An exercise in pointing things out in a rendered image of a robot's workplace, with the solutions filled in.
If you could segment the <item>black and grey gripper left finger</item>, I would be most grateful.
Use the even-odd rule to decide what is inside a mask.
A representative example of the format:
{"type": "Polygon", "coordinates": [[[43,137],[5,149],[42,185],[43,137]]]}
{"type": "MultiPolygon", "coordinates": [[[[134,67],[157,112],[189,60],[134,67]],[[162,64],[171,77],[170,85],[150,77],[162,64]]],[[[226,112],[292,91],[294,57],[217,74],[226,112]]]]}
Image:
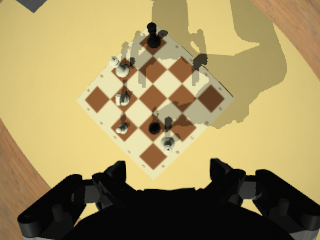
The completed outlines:
{"type": "Polygon", "coordinates": [[[117,210],[154,204],[150,195],[136,191],[126,178],[123,160],[93,174],[92,179],[83,180],[80,174],[67,176],[18,216],[24,240],[61,240],[74,229],[88,203],[95,203],[98,211],[112,204],[117,210]]]}

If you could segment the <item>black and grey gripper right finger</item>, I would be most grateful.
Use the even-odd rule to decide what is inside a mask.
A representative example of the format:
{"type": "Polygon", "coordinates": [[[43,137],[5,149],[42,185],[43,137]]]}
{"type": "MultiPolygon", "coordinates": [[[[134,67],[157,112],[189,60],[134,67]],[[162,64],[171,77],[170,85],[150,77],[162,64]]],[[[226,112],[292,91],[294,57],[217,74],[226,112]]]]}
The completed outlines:
{"type": "Polygon", "coordinates": [[[262,216],[277,223],[295,240],[316,240],[320,205],[273,172],[259,169],[255,175],[246,175],[242,169],[211,158],[210,179],[212,182],[191,194],[188,202],[226,205],[230,201],[242,206],[243,199],[251,199],[262,216]]]}

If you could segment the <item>brown and cream chessboard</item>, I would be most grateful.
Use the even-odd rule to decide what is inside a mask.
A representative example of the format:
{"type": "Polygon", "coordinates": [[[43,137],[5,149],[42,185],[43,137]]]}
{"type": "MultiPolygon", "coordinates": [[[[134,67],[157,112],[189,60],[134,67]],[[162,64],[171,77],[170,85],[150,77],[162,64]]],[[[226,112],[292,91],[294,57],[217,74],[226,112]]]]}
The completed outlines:
{"type": "Polygon", "coordinates": [[[156,25],[160,46],[147,44],[143,30],[116,57],[129,67],[119,77],[108,64],[77,98],[101,129],[153,180],[179,157],[229,106],[234,98],[181,45],[156,25]],[[116,105],[127,94],[127,105],[116,105]],[[153,135],[149,126],[157,123],[153,135]],[[126,124],[125,134],[116,128],[126,124]],[[166,155],[162,139],[174,141],[166,155]]]}

